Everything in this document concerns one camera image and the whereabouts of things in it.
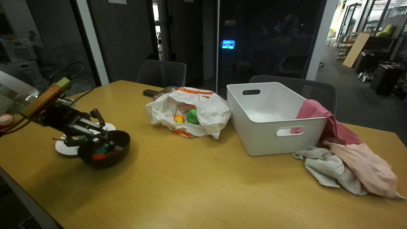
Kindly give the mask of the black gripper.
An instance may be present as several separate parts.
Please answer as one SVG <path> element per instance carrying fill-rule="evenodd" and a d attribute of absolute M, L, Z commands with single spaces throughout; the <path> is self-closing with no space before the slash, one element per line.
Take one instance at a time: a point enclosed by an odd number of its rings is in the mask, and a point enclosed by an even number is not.
<path fill-rule="evenodd" d="M 96 122 L 92 122 L 92 127 L 71 127 L 71 124 L 77 119 L 90 120 L 91 117 L 97 120 Z M 68 106 L 54 105 L 43 113 L 43 122 L 45 126 L 50 126 L 64 133 L 68 136 L 67 141 L 79 143 L 81 147 L 90 143 L 100 143 L 107 136 L 107 131 L 104 131 L 106 121 L 97 108 L 92 110 L 90 116 L 88 113 Z M 102 134 L 95 135 L 91 133 L 91 129 L 100 130 Z"/>

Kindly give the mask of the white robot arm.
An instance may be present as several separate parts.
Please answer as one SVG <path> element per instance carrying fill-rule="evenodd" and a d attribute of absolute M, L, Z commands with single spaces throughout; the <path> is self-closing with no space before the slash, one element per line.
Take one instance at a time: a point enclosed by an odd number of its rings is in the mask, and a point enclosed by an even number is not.
<path fill-rule="evenodd" d="M 53 127 L 65 134 L 68 147 L 81 147 L 99 143 L 109 138 L 106 122 L 99 110 L 91 113 L 74 108 L 74 101 L 65 98 L 72 82 L 68 78 L 54 83 L 46 92 L 40 93 L 30 84 L 0 73 L 0 112 L 11 115 L 13 122 L 0 130 L 6 136 L 23 129 L 29 122 Z"/>

